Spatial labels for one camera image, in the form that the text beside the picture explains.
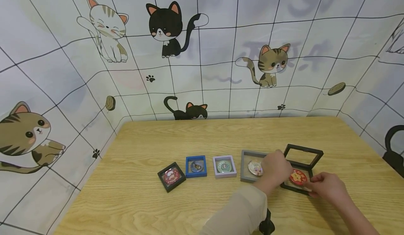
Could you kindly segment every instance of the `wooden table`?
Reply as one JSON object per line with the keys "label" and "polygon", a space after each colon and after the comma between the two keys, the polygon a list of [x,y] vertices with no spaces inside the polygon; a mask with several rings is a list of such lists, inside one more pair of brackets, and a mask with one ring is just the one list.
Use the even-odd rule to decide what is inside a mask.
{"label": "wooden table", "polygon": [[[404,180],[336,117],[142,121],[125,124],[55,234],[198,234],[205,222],[247,185],[240,174],[215,179],[212,157],[243,148],[284,150],[288,143],[324,151],[314,173],[336,173],[380,234],[403,234]],[[185,157],[206,155],[208,176],[170,193],[157,172]],[[274,234],[348,234],[329,204],[277,188],[268,199]]]}

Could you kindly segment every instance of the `grid lines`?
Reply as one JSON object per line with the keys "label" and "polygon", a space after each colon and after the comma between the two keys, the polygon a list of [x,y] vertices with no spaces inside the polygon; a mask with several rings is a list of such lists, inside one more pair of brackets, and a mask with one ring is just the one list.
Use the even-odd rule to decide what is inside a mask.
{"label": "grid lines", "polygon": [[234,29],[234,44],[233,44],[233,54],[231,55],[231,72],[230,72],[230,94],[229,94],[229,118],[230,118],[230,107],[231,107],[231,79],[233,78],[233,65],[234,65],[234,49],[236,48],[236,35],[237,35],[237,19],[238,19],[238,0],[237,0],[237,10],[236,10],[236,27]]}
{"label": "grid lines", "polygon": [[[66,46],[68,46],[68,45],[70,45],[70,44],[72,44],[72,43],[74,43],[74,42],[77,42],[77,41],[82,41],[82,40],[86,40],[86,39],[93,39],[93,37],[91,36],[91,34],[90,34],[90,37],[88,37],[88,38],[76,39],[76,40],[70,41],[69,43],[67,43],[67,44],[65,44],[65,45],[61,45],[61,44],[59,43],[59,41],[56,39],[56,37],[55,37],[55,35],[53,34],[53,32],[51,31],[50,27],[46,24],[45,20],[42,18],[40,12],[37,10],[37,8],[35,7],[34,3],[33,3],[31,0],[29,0],[29,1],[30,1],[30,3],[32,4],[32,6],[34,7],[34,9],[37,11],[37,14],[40,16],[40,18],[42,19],[43,23],[45,23],[46,27],[48,28],[48,30],[49,30],[50,33],[52,34],[53,38],[55,39],[55,41],[57,42],[57,44],[58,44],[59,47],[56,48],[56,49],[53,49],[53,50],[51,50],[51,51],[49,51],[49,52],[46,52],[45,54],[41,54],[41,55],[39,55],[39,56],[35,56],[35,57],[30,58],[30,59],[25,59],[25,60],[22,60],[21,62],[17,62],[17,63],[14,62],[14,60],[11,59],[11,57],[8,56],[8,54],[6,54],[6,52],[0,47],[0,51],[3,51],[4,54],[13,62],[13,65],[11,65],[11,66],[9,66],[9,67],[6,67],[6,68],[4,68],[4,69],[2,69],[2,70],[0,70],[0,73],[2,73],[2,72],[4,72],[4,71],[7,71],[7,70],[9,70],[9,69],[11,69],[11,68],[13,68],[13,67],[18,68],[19,71],[21,71],[38,89],[40,89],[40,90],[50,99],[51,102],[53,102],[54,106],[51,107],[50,109],[48,109],[47,111],[45,111],[42,115],[45,115],[45,114],[46,114],[47,112],[49,112],[50,110],[52,110],[52,109],[54,109],[54,108],[57,108],[57,109],[61,112],[61,114],[64,116],[64,118],[68,121],[68,123],[72,126],[72,128],[73,128],[75,131],[77,131],[77,136],[76,136],[75,139],[70,143],[70,145],[69,145],[68,147],[66,147],[66,151],[69,149],[69,147],[75,142],[75,140],[76,140],[79,136],[82,136],[81,134],[82,134],[82,132],[84,131],[84,129],[86,129],[86,128],[98,117],[98,115],[99,115],[100,113],[103,113],[104,117],[105,117],[106,120],[109,122],[109,125],[111,126],[111,128],[112,128],[112,130],[113,130],[113,132],[112,132],[111,136],[109,137],[108,141],[105,143],[104,147],[101,149],[101,152],[103,152],[103,150],[105,149],[105,147],[106,147],[107,143],[109,142],[109,140],[110,140],[114,135],[116,136],[116,130],[117,130],[118,127],[120,126],[120,123],[122,122],[122,120],[124,120],[124,119],[127,118],[128,116],[130,117],[130,120],[131,120],[131,121],[133,121],[132,116],[146,116],[146,115],[154,115],[155,119],[157,120],[157,116],[156,116],[156,115],[162,115],[162,114],[171,115],[171,114],[172,114],[172,113],[155,113],[155,111],[154,111],[154,109],[153,109],[153,107],[152,107],[152,100],[151,100],[151,98],[150,98],[150,94],[170,94],[170,93],[149,92],[149,91],[147,90],[146,84],[144,83],[144,80],[143,80],[143,78],[142,78],[142,82],[143,82],[144,88],[146,89],[146,93],[143,93],[143,94],[134,94],[134,95],[122,95],[122,94],[120,93],[120,91],[119,91],[117,85],[115,84],[114,78],[112,78],[111,71],[138,71],[139,74],[140,74],[140,70],[154,69],[154,68],[161,68],[161,67],[170,67],[170,73],[171,73],[171,80],[172,80],[174,95],[176,95],[176,94],[181,94],[181,93],[186,93],[186,92],[194,92],[194,91],[198,91],[198,92],[199,92],[199,91],[200,91],[200,92],[202,92],[202,102],[203,102],[203,103],[204,103],[203,91],[208,91],[208,90],[229,90],[229,91],[230,91],[230,95],[229,95],[229,110],[226,110],[226,111],[208,111],[208,113],[210,113],[210,112],[212,112],[212,113],[214,113],[214,112],[227,113],[227,112],[228,112],[228,118],[230,118],[230,113],[231,113],[231,112],[247,112],[247,111],[249,111],[249,110],[231,110],[230,101],[231,101],[231,90],[232,90],[232,89],[258,89],[257,102],[256,102],[256,104],[255,104],[255,110],[254,110],[254,115],[253,115],[253,117],[255,117],[257,111],[269,111],[269,110],[278,111],[278,110],[276,110],[276,109],[257,110],[258,98],[259,98],[259,96],[260,96],[261,87],[257,87],[257,88],[232,88],[232,87],[231,87],[231,84],[232,84],[231,78],[232,78],[232,73],[233,73],[233,65],[234,65],[234,63],[235,63],[235,61],[234,61],[233,59],[234,59],[234,51],[235,51],[235,47],[236,47],[237,28],[241,28],[241,27],[253,27],[253,26],[257,26],[257,25],[272,25],[271,34],[270,34],[269,42],[268,42],[268,44],[270,44],[270,42],[271,42],[271,36],[272,36],[272,32],[273,32],[273,29],[274,29],[274,25],[275,25],[275,24],[311,21],[311,25],[310,25],[310,28],[309,28],[309,30],[308,30],[308,34],[307,34],[307,36],[306,36],[306,39],[305,39],[305,41],[304,41],[304,44],[303,44],[303,47],[302,47],[302,49],[301,49],[301,51],[300,51],[299,56],[298,56],[298,57],[294,57],[294,58],[289,58],[289,59],[297,59],[297,63],[295,64],[295,69],[294,69],[294,71],[293,71],[292,78],[290,79],[290,83],[289,83],[289,85],[287,86],[288,89],[287,89],[287,92],[286,92],[286,95],[285,95],[285,98],[284,98],[284,103],[285,103],[285,100],[286,100],[286,98],[287,98],[287,94],[288,94],[288,92],[289,92],[289,88],[290,88],[290,87],[311,87],[311,88],[320,89],[320,90],[323,90],[323,89],[324,89],[325,83],[326,83],[327,79],[329,78],[330,73],[331,73],[332,69],[334,68],[334,65],[335,65],[335,62],[337,61],[337,59],[345,59],[345,58],[340,58],[339,55],[340,55],[340,52],[341,52],[341,50],[342,50],[342,48],[343,48],[343,46],[344,46],[344,44],[345,44],[345,42],[346,42],[346,39],[347,39],[348,36],[349,36],[349,33],[351,32],[351,30],[352,30],[352,28],[353,28],[353,26],[354,26],[354,23],[356,22],[357,19],[385,19],[385,18],[390,18],[390,17],[394,17],[394,16],[404,15],[404,13],[401,13],[401,14],[389,15],[389,16],[385,16],[385,17],[359,17],[359,13],[360,13],[360,11],[361,11],[361,9],[362,9],[362,7],[363,7],[365,1],[366,1],[366,0],[364,0],[364,1],[362,2],[362,5],[361,5],[360,9],[358,10],[358,13],[357,13],[356,17],[354,17],[354,16],[349,16],[349,17],[329,17],[329,18],[316,19],[316,14],[317,14],[317,11],[318,11],[319,6],[320,6],[321,1],[322,1],[322,0],[320,0],[320,1],[319,1],[319,4],[318,4],[318,6],[317,6],[317,9],[316,9],[316,13],[314,14],[313,19],[310,19],[310,20],[298,20],[298,21],[276,22],[276,15],[277,15],[278,8],[279,8],[279,4],[280,4],[280,0],[279,0],[279,1],[278,1],[278,6],[277,6],[277,9],[276,9],[276,13],[275,13],[275,17],[274,17],[274,21],[273,21],[272,23],[262,23],[262,24],[260,23],[260,24],[252,24],[252,25],[237,26],[238,7],[239,7],[239,0],[237,0],[236,24],[235,24],[234,27],[216,27],[216,28],[197,27],[197,29],[198,29],[198,39],[199,39],[199,65],[189,65],[189,66],[199,66],[199,67],[200,67],[200,74],[201,74],[201,90],[190,90],[190,91],[184,91],[184,92],[177,92],[177,93],[176,93],[175,90],[174,90],[173,73],[172,73],[172,71],[171,71],[171,67],[172,67],[172,66],[176,66],[176,65],[171,65],[171,64],[170,64],[170,59],[167,59],[167,60],[168,60],[168,65],[159,66],[159,67],[151,67],[151,68],[142,68],[142,69],[139,69],[139,66],[138,66],[138,64],[136,63],[136,59],[135,59],[135,56],[134,56],[134,54],[133,54],[133,51],[132,51],[132,48],[131,48],[131,46],[130,46],[130,43],[129,43],[128,38],[130,38],[130,37],[139,37],[139,36],[150,36],[149,34],[146,34],[146,35],[132,35],[132,36],[126,36],[126,35],[125,35],[126,41],[128,42],[128,45],[129,45],[129,47],[130,47],[130,51],[131,51],[131,53],[132,53],[132,57],[133,57],[133,59],[134,59],[134,61],[135,61],[136,69],[109,70],[109,69],[107,68],[107,65],[106,65],[105,61],[103,60],[102,56],[100,55],[100,58],[101,58],[101,60],[102,60],[102,62],[103,62],[103,64],[104,64],[106,70],[98,71],[98,72],[94,73],[90,79],[88,79],[87,81],[84,81],[83,77],[82,77],[82,76],[80,75],[80,73],[77,71],[75,65],[72,63],[72,61],[70,60],[69,56],[67,56],[66,52],[64,51],[64,47],[66,47]],[[196,0],[196,1],[197,1],[197,12],[199,13],[199,2],[198,2],[198,0]],[[77,8],[77,5],[76,5],[76,3],[74,2],[74,0],[72,0],[72,2],[74,3],[74,5],[75,5],[75,7],[76,7],[76,9],[77,9],[77,11],[78,11],[78,13],[79,13],[79,15],[82,16],[82,15],[80,14],[80,11],[79,11],[79,9]],[[307,39],[308,39],[308,37],[309,37],[309,34],[310,34],[310,31],[311,31],[311,27],[312,27],[312,25],[313,25],[313,22],[316,21],[316,20],[324,20],[324,19],[354,19],[354,20],[353,20],[353,24],[352,24],[352,26],[351,26],[351,28],[350,28],[348,34],[346,34],[345,40],[344,40],[343,43],[342,43],[342,46],[341,46],[341,48],[340,48],[340,50],[339,50],[339,52],[338,52],[337,57],[332,57],[332,56],[302,56],[302,51],[303,51],[303,48],[304,48],[304,46],[305,46],[305,43],[306,43],[306,41],[307,41]],[[233,53],[232,53],[232,61],[224,62],[224,63],[230,63],[230,62],[231,62],[230,88],[228,88],[228,89],[206,89],[207,87],[205,87],[205,89],[204,89],[204,87],[203,87],[203,82],[202,82],[202,66],[218,65],[218,64],[222,64],[223,62],[214,63],[214,64],[209,64],[209,65],[202,65],[202,61],[201,61],[201,46],[200,46],[200,44],[201,44],[201,42],[200,42],[200,30],[204,30],[204,29],[215,30],[215,29],[226,29],[226,28],[234,28],[234,29],[235,29],[235,33],[234,33],[234,44],[233,44]],[[347,86],[347,87],[353,87],[353,89],[352,89],[351,93],[348,95],[348,97],[346,98],[346,100],[348,100],[348,98],[351,96],[351,94],[352,94],[353,91],[355,90],[356,92],[368,94],[368,95],[370,95],[370,96],[372,96],[372,97],[375,97],[376,99],[382,101],[379,97],[377,97],[377,96],[375,96],[375,95],[373,95],[373,94],[359,91],[359,90],[357,89],[357,85],[361,82],[362,78],[364,77],[364,75],[366,74],[366,72],[369,70],[369,68],[370,68],[370,66],[373,64],[373,62],[374,62],[376,59],[379,59],[379,58],[380,58],[380,57],[379,57],[379,54],[382,52],[383,48],[385,47],[385,45],[386,45],[387,43],[388,43],[388,41],[386,41],[386,43],[384,44],[384,46],[382,47],[382,49],[380,50],[380,52],[379,52],[377,55],[368,55],[368,56],[362,56],[362,57],[353,58],[353,59],[346,59],[346,60],[354,60],[354,59],[362,59],[362,58],[364,58],[364,57],[374,57],[372,63],[369,65],[369,67],[367,68],[367,70],[364,72],[364,74],[362,75],[362,77],[360,78],[360,80],[358,81],[358,83],[357,83],[355,86]],[[72,67],[75,69],[75,71],[76,71],[77,74],[80,76],[80,78],[82,79],[83,84],[80,85],[78,88],[73,89],[72,91],[70,91],[61,101],[59,101],[58,103],[56,103],[55,101],[53,101],[53,99],[51,99],[51,97],[50,97],[45,91],[43,91],[42,88],[40,88],[40,86],[38,86],[38,85],[29,77],[29,75],[27,75],[27,74],[19,67],[19,64],[24,63],[24,62],[27,62],[27,61],[32,60],[32,59],[40,58],[40,57],[45,56],[45,55],[47,55],[47,54],[51,54],[52,52],[58,51],[59,49],[61,49],[61,50],[63,51],[64,55],[66,55],[66,57],[69,59],[70,64],[71,64]],[[316,57],[316,58],[324,57],[324,58],[335,59],[334,64],[332,65],[332,68],[331,68],[331,70],[330,70],[330,72],[329,72],[329,74],[328,74],[328,76],[327,76],[327,79],[326,79],[326,81],[324,82],[323,88],[318,88],[318,87],[314,87],[314,86],[291,86],[292,79],[293,79],[293,75],[295,74],[295,71],[296,71],[296,68],[297,68],[297,66],[298,66],[299,60],[302,59],[302,58],[304,59],[304,58],[311,58],[311,57]],[[395,65],[404,65],[404,64],[400,64],[400,63],[383,62],[383,61],[380,61],[380,60],[379,60],[379,62],[387,63],[387,64],[395,64]],[[126,108],[128,114],[127,114],[126,116],[123,116],[123,117],[120,119],[120,121],[119,121],[119,123],[117,124],[117,126],[114,128],[114,127],[112,126],[110,120],[106,117],[106,115],[105,115],[105,113],[104,113],[104,111],[103,111],[103,109],[104,109],[105,107],[101,108],[101,106],[98,104],[98,102],[96,101],[95,97],[93,96],[93,94],[92,94],[90,88],[87,86],[88,82],[91,81],[98,73],[103,73],[103,72],[108,72],[108,74],[109,74],[109,76],[110,76],[112,82],[114,83],[115,88],[117,89],[117,92],[118,92],[119,95],[114,96],[114,97],[118,97],[118,96],[119,96],[119,97],[138,96],[138,95],[147,94],[148,97],[149,97],[149,102],[150,102],[150,106],[151,106],[151,109],[152,109],[153,113],[152,113],[152,114],[132,115],[132,114],[129,112],[127,105],[125,104],[124,99],[122,99],[122,102],[123,102],[123,104],[124,104],[124,106],[125,106],[125,108]],[[396,92],[403,86],[403,84],[404,84],[404,83],[402,83],[402,84],[399,86],[399,88],[394,92],[394,94],[396,94]],[[59,109],[58,105],[61,104],[61,102],[63,102],[63,101],[66,99],[66,97],[68,97],[68,96],[69,96],[70,94],[72,94],[74,91],[77,91],[78,89],[83,88],[84,86],[86,86],[87,89],[90,91],[90,94],[91,94],[91,96],[93,97],[94,101],[96,102],[96,104],[97,104],[97,106],[98,106],[98,108],[99,108],[99,111],[98,111],[97,115],[96,115],[81,131],[78,131],[78,130],[73,126],[73,124],[69,121],[69,119],[66,117],[66,115],[63,113],[63,111],[62,111],[61,109]],[[383,106],[380,108],[380,110],[373,116],[372,120],[374,120],[374,118],[378,115],[378,113],[379,113],[385,106],[388,106],[391,110],[395,111],[399,116],[401,116],[402,118],[404,118],[403,115],[400,115],[396,110],[394,110],[393,108],[391,108],[391,107],[388,105],[388,102],[389,102],[390,99],[394,96],[394,94],[388,99],[387,102],[382,101],[382,102],[384,103],[384,105],[383,105]],[[312,107],[311,110],[299,110],[299,109],[297,109],[297,108],[285,108],[285,109],[282,109],[282,110],[297,110],[297,111],[307,112],[307,113],[312,112],[312,111],[316,111],[316,110],[319,110],[319,109],[338,111],[337,116],[339,115],[339,113],[342,113],[342,114],[344,114],[344,115],[350,117],[350,118],[362,129],[362,133],[360,134],[360,136],[361,136],[364,132],[366,132],[366,127],[372,122],[372,120],[370,120],[369,123],[367,123],[366,126],[365,126],[364,128],[362,128],[362,127],[354,120],[354,118],[352,118],[350,115],[348,115],[348,114],[346,114],[346,113],[344,113],[344,112],[341,111],[341,109],[343,108],[343,105],[345,104],[346,100],[343,102],[343,104],[342,104],[342,106],[341,106],[341,108],[340,108],[339,110],[337,110],[337,109],[328,109],[328,108],[317,108],[317,109],[313,109],[313,108],[314,108],[314,105],[315,105],[316,103],[314,103],[314,105],[313,105],[313,107]],[[85,139],[85,137],[82,136],[82,138],[83,138],[83,139],[90,145],[90,147],[94,150],[94,147]],[[383,147],[383,143],[381,144],[381,143],[379,143],[376,139],[374,139],[374,140],[375,140],[382,148],[386,149],[385,147]],[[38,182],[45,176],[45,174],[46,174],[48,171],[51,170],[53,173],[55,173],[57,176],[59,176],[62,180],[66,181],[68,184],[70,184],[72,187],[74,187],[74,190],[72,191],[72,193],[71,193],[69,199],[67,200],[66,204],[65,204],[64,207],[61,209],[61,211],[59,212],[59,214],[58,214],[58,216],[56,217],[56,219],[53,221],[52,225],[49,227],[49,229],[48,229],[46,235],[49,233],[50,229],[53,227],[53,225],[55,224],[55,222],[56,222],[56,220],[58,219],[58,217],[61,215],[61,213],[62,213],[62,211],[64,210],[64,208],[65,208],[66,205],[69,203],[69,200],[72,198],[72,196],[73,196],[75,190],[78,190],[78,191],[80,192],[81,189],[78,188],[79,184],[83,181],[83,179],[85,178],[85,176],[87,175],[87,173],[90,171],[90,168],[92,168],[92,166],[96,163],[96,161],[97,161],[98,158],[94,159],[93,162],[90,164],[90,166],[88,166],[87,171],[85,172],[85,174],[83,175],[82,179],[80,180],[80,182],[79,182],[76,186],[75,186],[74,184],[72,184],[71,182],[69,182],[69,180],[65,179],[65,178],[64,178],[60,173],[58,173],[55,169],[52,168],[52,167],[59,161],[59,159],[60,159],[60,157],[59,157],[54,163],[52,163],[50,166],[47,166],[48,168],[47,168],[47,170],[45,171],[45,173],[44,173],[44,174],[38,179],[38,181],[30,188],[30,190],[21,198],[21,200],[14,206],[14,208],[11,209],[11,211],[8,213],[8,215],[5,217],[5,219],[4,219],[2,222],[0,222],[0,226],[4,224],[4,225],[6,225],[6,226],[10,226],[10,227],[13,227],[13,228],[21,229],[21,230],[24,230],[24,231],[26,231],[26,232],[31,232],[31,233],[33,233],[33,234],[44,235],[44,234],[42,234],[42,233],[38,233],[38,232],[35,232],[35,231],[32,231],[32,230],[24,229],[24,228],[22,228],[22,227],[17,227],[17,226],[11,225],[11,224],[7,224],[7,223],[5,223],[5,221],[6,221],[6,219],[9,217],[9,215],[14,211],[14,209],[19,205],[19,203],[21,203],[21,201],[31,192],[31,190],[32,190],[32,189],[38,184]]]}

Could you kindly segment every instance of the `blue display frame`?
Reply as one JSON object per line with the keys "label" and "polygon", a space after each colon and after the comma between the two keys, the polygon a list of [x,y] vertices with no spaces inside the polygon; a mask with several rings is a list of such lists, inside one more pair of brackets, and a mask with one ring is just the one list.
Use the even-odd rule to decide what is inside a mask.
{"label": "blue display frame", "polygon": [[[192,172],[189,171],[189,166],[188,163],[192,162],[192,161],[200,161],[203,160],[203,166],[204,169],[201,172]],[[188,156],[185,158],[185,177],[186,178],[194,178],[194,177],[204,177],[204,176],[208,176],[208,170],[206,167],[206,157],[204,155],[199,155],[199,156]]]}

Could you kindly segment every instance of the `tabby cartoon cat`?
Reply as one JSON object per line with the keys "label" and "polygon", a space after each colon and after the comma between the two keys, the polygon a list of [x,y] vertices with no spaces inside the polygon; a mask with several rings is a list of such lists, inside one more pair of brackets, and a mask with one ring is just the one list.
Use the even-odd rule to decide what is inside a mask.
{"label": "tabby cartoon cat", "polygon": [[47,139],[50,131],[51,124],[45,117],[31,112],[25,102],[17,103],[10,115],[0,121],[0,158],[31,153],[37,166],[26,168],[0,161],[0,171],[31,174],[53,163],[66,146]]}
{"label": "tabby cartoon cat", "polygon": [[271,49],[265,45],[261,48],[260,57],[258,58],[258,69],[264,74],[260,81],[255,77],[254,63],[250,58],[241,57],[236,60],[236,65],[245,67],[242,61],[247,62],[247,67],[251,71],[252,81],[264,88],[272,88],[276,86],[276,73],[284,70],[288,63],[288,54],[290,44],[286,44],[279,48]]}
{"label": "tabby cartoon cat", "polygon": [[87,0],[90,7],[90,20],[77,17],[77,23],[92,33],[95,45],[108,62],[126,62],[128,54],[118,39],[125,36],[128,15],[116,13],[106,5],[95,0]]}

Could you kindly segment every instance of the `cartoon cat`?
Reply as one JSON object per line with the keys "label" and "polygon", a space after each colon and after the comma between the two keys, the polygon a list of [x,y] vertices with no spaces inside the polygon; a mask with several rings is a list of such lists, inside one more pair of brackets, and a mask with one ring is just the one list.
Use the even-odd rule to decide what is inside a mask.
{"label": "cartoon cat", "polygon": [[182,110],[173,110],[170,108],[168,105],[169,99],[177,100],[178,98],[175,96],[168,96],[164,99],[164,105],[174,114],[175,120],[199,120],[208,117],[208,112],[206,111],[208,105],[193,105],[191,102],[188,102],[186,111],[183,112]]}
{"label": "cartoon cat", "polygon": [[19,102],[10,115],[0,121],[0,153],[19,156],[31,153],[38,166],[25,168],[0,161],[0,171],[31,174],[53,163],[64,153],[66,146],[47,139],[51,131],[49,121],[30,111],[25,102]]}
{"label": "cartoon cat", "polygon": [[400,22],[396,30],[391,34],[391,46],[387,49],[387,52],[404,54],[404,22]]}
{"label": "cartoon cat", "polygon": [[240,64],[241,60],[247,62],[247,67],[251,71],[252,81],[255,84],[259,84],[264,88],[272,88],[276,86],[276,73],[284,70],[288,63],[288,54],[290,44],[286,44],[279,48],[271,49],[265,45],[261,48],[260,57],[258,58],[258,69],[264,74],[261,76],[260,81],[255,77],[254,63],[247,57],[241,57],[236,60],[236,65],[243,67]]}
{"label": "cartoon cat", "polygon": [[205,14],[196,14],[188,22],[185,44],[181,48],[176,38],[182,31],[181,8],[176,1],[170,4],[168,9],[159,8],[153,4],[146,4],[149,12],[149,29],[152,37],[157,41],[163,41],[162,57],[178,56],[189,46],[189,38],[195,27],[200,27],[208,23],[208,16]]}
{"label": "cartoon cat", "polygon": [[104,59],[108,62],[126,62],[128,54],[118,39],[125,36],[128,15],[116,13],[95,0],[87,0],[87,3],[90,7],[90,21],[77,17],[77,23],[92,33],[98,52]]}
{"label": "cartoon cat", "polygon": [[[401,177],[404,177],[404,158],[399,155],[399,153],[397,152],[401,152],[402,149],[396,149],[395,151],[394,149],[394,143],[391,142],[391,139],[393,139],[394,134],[400,132],[401,134],[404,133],[404,125],[398,125],[398,126],[393,126],[392,128],[390,128],[388,130],[388,132],[386,133],[385,136],[385,146],[386,146],[386,150],[387,152],[384,153],[383,155],[383,160],[385,160],[395,171],[397,171],[399,173],[399,175],[401,175]],[[399,145],[399,137],[396,137],[396,147],[401,147]]]}

